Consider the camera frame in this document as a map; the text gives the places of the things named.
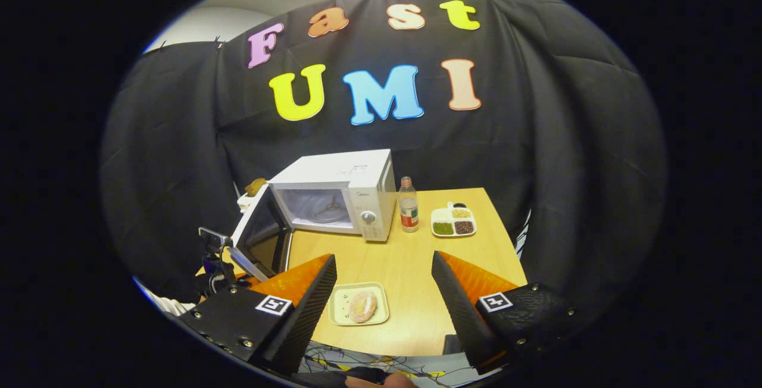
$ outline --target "white plate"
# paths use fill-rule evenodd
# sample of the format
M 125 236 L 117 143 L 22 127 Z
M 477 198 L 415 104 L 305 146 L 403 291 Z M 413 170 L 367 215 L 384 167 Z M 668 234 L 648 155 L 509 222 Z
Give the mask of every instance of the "white plate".
M 365 323 L 355 323 L 349 318 L 349 301 L 360 291 L 370 291 L 376 295 L 376 312 Z M 334 285 L 329 300 L 329 318 L 337 326 L 372 326 L 383 323 L 389 318 L 389 304 L 386 303 L 383 286 L 378 282 Z
M 466 218 L 454 218 L 452 216 L 452 210 L 454 209 L 462 209 L 465 212 L 468 212 L 470 217 Z M 455 233 L 455 222 L 457 221 L 469 221 L 474 226 L 474 230 L 471 233 Z M 452 234 L 439 234 L 433 231 L 433 223 L 450 223 L 452 225 Z M 468 208 L 455 208 L 452 206 L 452 202 L 447 202 L 447 208 L 438 208 L 433 211 L 431 211 L 431 233 L 435 234 L 435 236 L 439 236 L 441 238 L 454 238 L 457 236 L 471 236 L 471 234 L 476 233 L 476 219 L 474 219 L 474 214 L 471 212 Z

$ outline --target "divided plate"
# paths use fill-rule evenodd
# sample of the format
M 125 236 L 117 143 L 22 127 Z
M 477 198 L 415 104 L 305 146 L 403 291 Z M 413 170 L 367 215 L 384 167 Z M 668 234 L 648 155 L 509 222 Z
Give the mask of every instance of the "divided plate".
M 371 291 L 376 294 L 376 312 L 365 323 L 355 323 L 349 318 L 349 301 L 360 291 Z M 386 303 L 386 293 L 378 282 L 345 283 L 335 285 L 329 300 L 329 318 L 337 326 L 372 326 L 381 324 L 389 318 L 389 304 Z
M 462 209 L 465 212 L 468 212 L 468 217 L 466 218 L 455 218 L 452 216 L 452 212 L 454 210 Z M 471 233 L 462 233 L 458 234 L 455 230 L 455 222 L 458 221 L 469 221 L 474 226 L 474 230 Z M 439 234 L 433 231 L 433 223 L 449 223 L 452 225 L 452 234 Z M 441 238 L 454 238 L 457 236 L 471 236 L 471 234 L 476 233 L 476 219 L 474 219 L 474 214 L 471 212 L 468 208 L 455 208 L 452 206 L 452 202 L 447 203 L 447 208 L 438 208 L 433 211 L 431 211 L 431 233 L 435 234 L 435 236 L 439 236 Z

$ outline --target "table top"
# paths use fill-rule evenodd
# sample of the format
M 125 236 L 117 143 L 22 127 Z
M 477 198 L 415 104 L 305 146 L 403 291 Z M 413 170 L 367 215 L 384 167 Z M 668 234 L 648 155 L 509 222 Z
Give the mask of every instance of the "table top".
M 365 242 L 354 234 L 294 231 L 289 268 L 332 253 L 336 285 L 378 282 L 389 304 L 389 319 L 373 326 L 337 326 L 329 320 L 326 305 L 313 341 L 375 355 L 441 355 L 444 336 L 455 334 L 455 328 L 431 277 L 435 250 L 476 264 L 519 287 L 526 285 L 514 245 L 483 188 L 421 190 L 417 198 L 419 230 L 402 230 L 397 206 L 386 242 Z M 431 233 L 431 211 L 446 207 L 448 201 L 463 203 L 473 211 L 476 233 L 457 238 Z M 230 261 L 225 254 L 223 260 Z

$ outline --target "open microwave door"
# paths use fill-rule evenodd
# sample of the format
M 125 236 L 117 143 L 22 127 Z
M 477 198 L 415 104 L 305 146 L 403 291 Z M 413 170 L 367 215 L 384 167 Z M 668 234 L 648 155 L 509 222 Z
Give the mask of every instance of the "open microwave door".
M 288 270 L 293 227 L 287 220 L 270 185 L 263 185 L 231 237 L 232 260 L 261 281 Z

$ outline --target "microwave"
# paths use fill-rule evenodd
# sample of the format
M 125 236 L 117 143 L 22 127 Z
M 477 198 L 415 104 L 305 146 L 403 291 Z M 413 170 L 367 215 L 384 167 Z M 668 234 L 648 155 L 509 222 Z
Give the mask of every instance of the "microwave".
M 389 238 L 397 200 L 389 149 L 301 157 L 238 200 L 243 213 L 231 257 L 248 274 L 269 279 L 288 269 L 294 230 Z

